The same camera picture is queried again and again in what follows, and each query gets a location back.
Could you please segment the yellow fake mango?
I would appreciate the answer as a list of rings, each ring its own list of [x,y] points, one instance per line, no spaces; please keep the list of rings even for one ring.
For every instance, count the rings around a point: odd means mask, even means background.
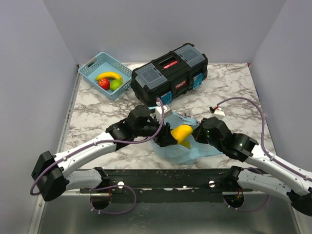
[[[193,129],[190,125],[182,124],[170,131],[173,138],[177,141],[177,143],[183,142],[189,135],[191,135]]]

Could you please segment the light blue plastic bag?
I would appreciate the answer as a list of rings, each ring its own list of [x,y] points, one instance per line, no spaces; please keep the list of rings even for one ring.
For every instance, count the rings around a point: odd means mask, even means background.
[[[168,105],[164,106],[164,111],[164,122],[169,123],[172,128],[182,124],[190,125],[193,129],[199,126],[198,120],[175,113]],[[151,145],[156,154],[175,164],[192,165],[198,158],[221,154],[219,150],[209,144],[196,142],[193,136],[188,136],[181,144],[177,145],[160,147],[154,141],[151,141]]]

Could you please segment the green fake apple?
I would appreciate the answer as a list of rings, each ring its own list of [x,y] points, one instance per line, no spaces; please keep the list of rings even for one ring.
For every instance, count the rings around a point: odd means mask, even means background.
[[[120,81],[118,79],[114,79],[110,83],[110,90],[113,92],[113,91],[117,90],[121,85],[122,85],[122,81]]]

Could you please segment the red fake fruit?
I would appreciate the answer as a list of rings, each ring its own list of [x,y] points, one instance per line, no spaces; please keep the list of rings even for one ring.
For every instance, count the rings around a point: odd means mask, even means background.
[[[102,78],[100,80],[98,80],[98,85],[104,89],[104,90],[109,90],[110,89],[110,82],[108,79],[106,78]]]

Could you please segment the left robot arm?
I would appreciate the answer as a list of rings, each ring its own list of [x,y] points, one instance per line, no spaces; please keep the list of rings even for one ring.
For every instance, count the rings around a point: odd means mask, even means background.
[[[168,105],[154,108],[155,116],[145,105],[138,105],[128,116],[112,125],[94,139],[66,152],[42,153],[31,173],[34,184],[31,195],[41,195],[44,201],[52,201],[65,191],[76,188],[93,188],[102,193],[108,187],[108,180],[101,172],[92,169],[79,174],[78,168],[90,161],[113,153],[130,144],[141,144],[153,140],[160,146],[176,144],[170,126],[164,122],[173,112]]]

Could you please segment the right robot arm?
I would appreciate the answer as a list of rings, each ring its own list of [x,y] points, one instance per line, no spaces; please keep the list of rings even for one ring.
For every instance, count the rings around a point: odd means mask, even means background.
[[[192,133],[198,143],[209,144],[231,159],[253,165],[266,173],[252,174],[241,170],[238,175],[225,177],[230,191],[239,187],[264,192],[288,201],[298,212],[312,214],[312,174],[276,155],[269,156],[252,137],[233,133],[224,121],[205,118]]]

